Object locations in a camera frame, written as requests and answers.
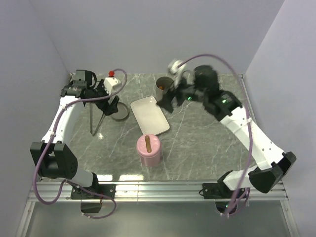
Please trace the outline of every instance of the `cylindrical container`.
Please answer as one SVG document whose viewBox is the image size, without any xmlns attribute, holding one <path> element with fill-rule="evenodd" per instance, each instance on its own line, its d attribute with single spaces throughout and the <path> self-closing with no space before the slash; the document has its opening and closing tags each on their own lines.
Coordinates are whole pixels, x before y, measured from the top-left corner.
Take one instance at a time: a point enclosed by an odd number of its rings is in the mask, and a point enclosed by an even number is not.
<svg viewBox="0 0 316 237">
<path fill-rule="evenodd" d="M 161 77 L 156 81 L 156 100 L 160 101 L 163 96 L 163 91 L 168 89 L 173 83 L 173 79 L 169 77 Z"/>
<path fill-rule="evenodd" d="M 141 136 L 136 144 L 137 152 L 142 165 L 152 167 L 160 162 L 161 143 L 157 136 L 145 134 Z"/>
</svg>

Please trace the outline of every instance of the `pink lid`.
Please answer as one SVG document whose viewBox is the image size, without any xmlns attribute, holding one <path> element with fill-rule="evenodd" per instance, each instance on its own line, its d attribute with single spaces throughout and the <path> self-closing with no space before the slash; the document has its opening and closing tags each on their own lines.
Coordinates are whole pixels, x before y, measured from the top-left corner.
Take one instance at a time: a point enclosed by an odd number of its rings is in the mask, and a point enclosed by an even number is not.
<svg viewBox="0 0 316 237">
<path fill-rule="evenodd" d="M 145 141 L 145 137 L 149 136 L 149 140 L 150 140 L 150 145 L 152 147 L 152 152 L 147 152 L 147 148 L 146 148 L 146 141 Z M 145 158 L 151 158 L 155 155 L 157 155 L 160 152 L 160 140 L 157 136 L 152 135 L 152 134 L 145 134 L 143 136 L 141 136 L 136 144 L 136 148 L 137 148 L 137 152 L 139 153 L 139 155 L 145 157 Z"/>
</svg>

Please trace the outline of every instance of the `table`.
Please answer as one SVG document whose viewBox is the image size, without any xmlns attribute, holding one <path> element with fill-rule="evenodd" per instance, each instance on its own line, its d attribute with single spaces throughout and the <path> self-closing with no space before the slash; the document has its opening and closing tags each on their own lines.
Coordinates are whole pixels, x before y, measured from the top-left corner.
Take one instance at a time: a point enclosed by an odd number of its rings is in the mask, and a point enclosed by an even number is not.
<svg viewBox="0 0 316 237">
<path fill-rule="evenodd" d="M 130 109 L 131 102 L 155 96 L 155 81 L 162 76 L 166 74 L 129 74 L 125 88 L 118 94 L 120 101 Z M 220 75 L 220 83 L 224 90 L 242 98 L 239 82 L 232 75 Z M 94 137 L 90 134 L 89 111 L 86 105 L 75 124 L 69 147 L 81 168 L 104 180 L 214 180 L 229 170 L 243 169 L 248 156 L 241 142 L 202 104 L 186 101 L 172 114 L 163 111 L 170 124 L 170 130 L 159 135 L 163 160 L 157 167 L 142 167 L 136 152 L 142 132 L 131 109 L 124 121 L 105 117 Z M 101 115 L 93 105 L 94 126 Z"/>
</svg>

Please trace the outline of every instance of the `round plate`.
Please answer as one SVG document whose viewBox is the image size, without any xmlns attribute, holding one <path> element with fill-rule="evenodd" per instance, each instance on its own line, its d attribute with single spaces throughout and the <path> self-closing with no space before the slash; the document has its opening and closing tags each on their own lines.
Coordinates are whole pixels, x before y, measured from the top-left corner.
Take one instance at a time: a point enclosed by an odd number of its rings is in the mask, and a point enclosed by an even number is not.
<svg viewBox="0 0 316 237">
<path fill-rule="evenodd" d="M 118 112 L 111 115 L 114 120 L 123 120 L 129 115 L 129 109 L 126 104 L 118 102 Z"/>
</svg>

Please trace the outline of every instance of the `white plate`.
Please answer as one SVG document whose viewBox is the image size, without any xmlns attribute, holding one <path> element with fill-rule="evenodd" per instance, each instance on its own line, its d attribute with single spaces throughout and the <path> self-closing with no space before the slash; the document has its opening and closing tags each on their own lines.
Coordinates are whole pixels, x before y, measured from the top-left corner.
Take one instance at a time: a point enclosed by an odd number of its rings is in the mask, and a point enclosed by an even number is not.
<svg viewBox="0 0 316 237">
<path fill-rule="evenodd" d="M 170 125 L 161 108 L 156 105 L 153 96 L 136 100 L 130 104 L 140 129 L 143 134 L 162 134 L 169 130 Z"/>
</svg>

